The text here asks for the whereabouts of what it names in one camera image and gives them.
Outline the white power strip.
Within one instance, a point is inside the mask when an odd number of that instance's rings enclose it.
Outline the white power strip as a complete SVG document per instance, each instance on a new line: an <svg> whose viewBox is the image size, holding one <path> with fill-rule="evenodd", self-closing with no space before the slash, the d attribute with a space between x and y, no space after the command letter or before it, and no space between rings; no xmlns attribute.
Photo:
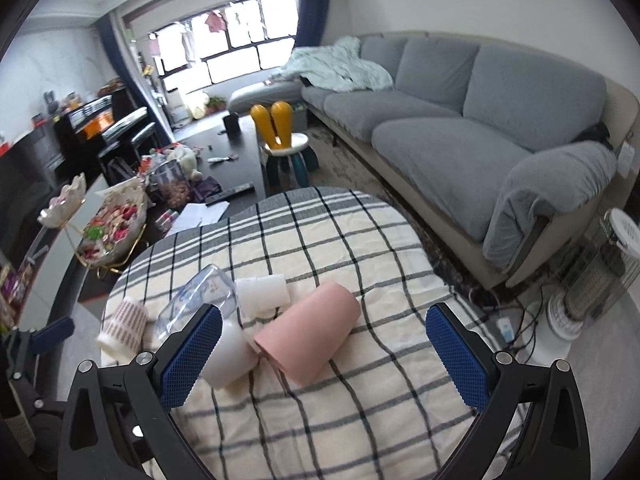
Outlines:
<svg viewBox="0 0 640 480"><path fill-rule="evenodd" d="M496 325L501 336L503 336L504 341L507 344L512 344L516 336L510 318L508 318L507 316L502 316L501 318L498 318L498 320L496 321Z"/></svg>

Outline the white papers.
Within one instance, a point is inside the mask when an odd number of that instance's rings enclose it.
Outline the white papers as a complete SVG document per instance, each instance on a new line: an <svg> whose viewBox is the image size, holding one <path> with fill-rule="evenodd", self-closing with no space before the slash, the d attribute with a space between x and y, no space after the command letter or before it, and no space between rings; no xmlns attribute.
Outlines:
<svg viewBox="0 0 640 480"><path fill-rule="evenodd" d="M210 206L206 204L187 204L177 219L171 225L167 234L177 234L182 231L209 226L217 223L229 207L228 202L220 202Z"/></svg>

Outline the black remote control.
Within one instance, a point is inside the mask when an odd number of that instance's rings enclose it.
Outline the black remote control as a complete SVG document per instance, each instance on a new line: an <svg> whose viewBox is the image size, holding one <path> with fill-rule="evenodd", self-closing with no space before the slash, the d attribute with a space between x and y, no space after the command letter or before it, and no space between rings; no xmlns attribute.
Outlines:
<svg viewBox="0 0 640 480"><path fill-rule="evenodd" d="M229 188L228 190L222 191L220 193L207 196L205 199L205 205L207 207L212 206L213 204L225 202L226 200L230 200L230 198L235 198L246 193L254 192L254 184L252 182L240 184L234 186L233 188Z"/></svg>

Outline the grey sectional sofa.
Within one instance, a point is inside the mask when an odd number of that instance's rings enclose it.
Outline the grey sectional sofa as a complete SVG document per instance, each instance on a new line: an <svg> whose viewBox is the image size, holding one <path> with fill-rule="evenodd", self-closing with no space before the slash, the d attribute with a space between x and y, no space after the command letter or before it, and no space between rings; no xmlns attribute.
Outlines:
<svg viewBox="0 0 640 480"><path fill-rule="evenodd" d="M609 188L627 198L620 163L639 101L616 81L490 38L357 38L392 88L338 93L270 77L235 91L228 109L305 105L483 286L525 281L582 234Z"/></svg>

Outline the black piano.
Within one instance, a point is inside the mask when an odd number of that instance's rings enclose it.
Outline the black piano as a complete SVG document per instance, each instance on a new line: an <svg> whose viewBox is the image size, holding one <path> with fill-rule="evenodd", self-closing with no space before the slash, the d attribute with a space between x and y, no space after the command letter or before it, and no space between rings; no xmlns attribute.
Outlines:
<svg viewBox="0 0 640 480"><path fill-rule="evenodd" d="M160 148L148 109L134 105L124 87L58 116L53 130L63 157L62 175L70 179L83 174L88 183L102 176L113 184Z"/></svg>

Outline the white paper cup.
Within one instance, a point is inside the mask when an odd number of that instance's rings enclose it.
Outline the white paper cup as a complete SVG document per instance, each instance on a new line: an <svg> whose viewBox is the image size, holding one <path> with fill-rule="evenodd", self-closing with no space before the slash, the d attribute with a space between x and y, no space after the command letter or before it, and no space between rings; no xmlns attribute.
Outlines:
<svg viewBox="0 0 640 480"><path fill-rule="evenodd" d="M291 303L283 274L239 278L234 284L240 309L248 318L256 318L262 312L287 307Z"/></svg>

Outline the snack basket tray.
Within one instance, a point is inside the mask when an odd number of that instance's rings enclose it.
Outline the snack basket tray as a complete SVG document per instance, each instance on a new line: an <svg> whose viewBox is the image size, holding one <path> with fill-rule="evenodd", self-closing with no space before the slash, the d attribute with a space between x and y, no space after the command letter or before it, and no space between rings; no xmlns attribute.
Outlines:
<svg viewBox="0 0 640 480"><path fill-rule="evenodd" d="M88 269L113 271L130 257L145 229L148 198L144 180L133 177L98 196L102 204L82 230L76 256Z"/></svg>

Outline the plush toy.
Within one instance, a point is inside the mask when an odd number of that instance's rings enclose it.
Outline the plush toy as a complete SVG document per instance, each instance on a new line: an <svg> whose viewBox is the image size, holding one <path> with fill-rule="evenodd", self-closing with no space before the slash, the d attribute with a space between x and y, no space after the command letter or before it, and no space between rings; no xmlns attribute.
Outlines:
<svg viewBox="0 0 640 480"><path fill-rule="evenodd" d="M178 143L168 148L168 160L175 160L181 168L183 175L192 182L203 180L203 174L198 170L198 158L192 148Z"/></svg>

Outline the white plastic cup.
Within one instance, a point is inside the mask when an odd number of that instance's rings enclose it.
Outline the white plastic cup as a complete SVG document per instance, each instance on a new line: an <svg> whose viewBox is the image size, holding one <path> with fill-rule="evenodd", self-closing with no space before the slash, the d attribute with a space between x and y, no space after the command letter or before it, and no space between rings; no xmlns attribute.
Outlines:
<svg viewBox="0 0 640 480"><path fill-rule="evenodd" d="M203 378L213 389L223 389L250 372L259 362L258 353L247 342L239 324L227 318L205 366Z"/></svg>

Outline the blue curtain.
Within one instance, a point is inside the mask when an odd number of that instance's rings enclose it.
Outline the blue curtain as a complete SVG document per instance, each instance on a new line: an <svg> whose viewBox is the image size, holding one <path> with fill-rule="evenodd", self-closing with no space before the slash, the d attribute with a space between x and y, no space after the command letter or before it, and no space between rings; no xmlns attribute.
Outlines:
<svg viewBox="0 0 640 480"><path fill-rule="evenodd" d="M326 29L330 0L299 0L294 47L318 47Z"/></svg>

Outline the black cup on table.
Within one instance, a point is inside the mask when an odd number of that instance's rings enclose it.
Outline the black cup on table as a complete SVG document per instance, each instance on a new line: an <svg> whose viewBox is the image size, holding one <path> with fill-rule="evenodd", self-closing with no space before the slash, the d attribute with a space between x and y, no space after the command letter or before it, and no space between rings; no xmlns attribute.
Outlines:
<svg viewBox="0 0 640 480"><path fill-rule="evenodd" d="M224 132L228 136L236 136L241 133L240 116L238 114L228 113L222 118L222 122L224 123Z"/></svg>

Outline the black coffee table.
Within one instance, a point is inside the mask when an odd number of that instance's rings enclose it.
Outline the black coffee table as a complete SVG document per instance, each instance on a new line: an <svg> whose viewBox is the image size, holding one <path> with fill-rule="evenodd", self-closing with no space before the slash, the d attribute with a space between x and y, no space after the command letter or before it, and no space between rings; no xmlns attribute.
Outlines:
<svg viewBox="0 0 640 480"><path fill-rule="evenodd" d="M240 116L240 132L228 134L222 120L224 116L226 116L224 113L207 116L198 122L191 122L175 133L176 140L179 142L189 145L190 148L202 149L202 160L198 162L198 170L204 177L214 178L223 191L236 188L241 184L254 184L252 192L230 198L230 205L222 216L223 219L243 211L266 198L267 195L254 122L248 115ZM208 162L209 158L228 155L236 156L237 159L233 162L216 162L213 165ZM164 205L157 205L150 209L149 224L144 231L142 241L126 264L125 270L132 263L132 259L140 256L149 245L162 239L163 234L160 234L154 222L166 209ZM79 291L79 303L88 309L90 304L102 304L100 309L104 308L107 297L118 278L119 274L108 272L107 276L101 280L96 276L96 271L86 272L84 284Z"/></svg>

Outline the plaid checkered tablecloth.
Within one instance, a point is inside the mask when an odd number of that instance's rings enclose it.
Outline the plaid checkered tablecloth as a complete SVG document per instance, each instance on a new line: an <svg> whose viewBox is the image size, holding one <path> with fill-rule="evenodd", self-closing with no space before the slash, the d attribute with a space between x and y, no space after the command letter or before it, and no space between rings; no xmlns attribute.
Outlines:
<svg viewBox="0 0 640 480"><path fill-rule="evenodd" d="M282 276L288 304L232 320L250 348L199 380L174 416L217 479L431 479L470 428L428 340L425 315L444 302L493 349L493 315L433 270L408 221L378 198L346 188L303 188L213 224L168 236L122 274L108 297L151 318L206 266L234 280Z"/></svg>

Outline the clear snack jar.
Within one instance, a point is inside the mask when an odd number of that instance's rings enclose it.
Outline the clear snack jar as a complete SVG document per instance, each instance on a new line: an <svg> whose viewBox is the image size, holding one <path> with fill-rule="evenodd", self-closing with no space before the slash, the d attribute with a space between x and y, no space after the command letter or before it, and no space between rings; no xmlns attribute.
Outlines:
<svg viewBox="0 0 640 480"><path fill-rule="evenodd" d="M152 171L151 179L167 206L181 210L191 201L191 187L175 159L163 162Z"/></svg>

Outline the light green blanket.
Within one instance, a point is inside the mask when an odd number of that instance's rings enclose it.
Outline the light green blanket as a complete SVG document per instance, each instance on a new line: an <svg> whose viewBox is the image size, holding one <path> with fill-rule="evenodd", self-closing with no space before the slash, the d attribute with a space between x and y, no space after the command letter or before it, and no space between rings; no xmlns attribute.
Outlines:
<svg viewBox="0 0 640 480"><path fill-rule="evenodd" d="M294 48L271 78L305 79L314 88L338 93L392 88L392 75L382 65L360 58L360 48L361 40L354 36L341 37L332 46Z"/></svg>

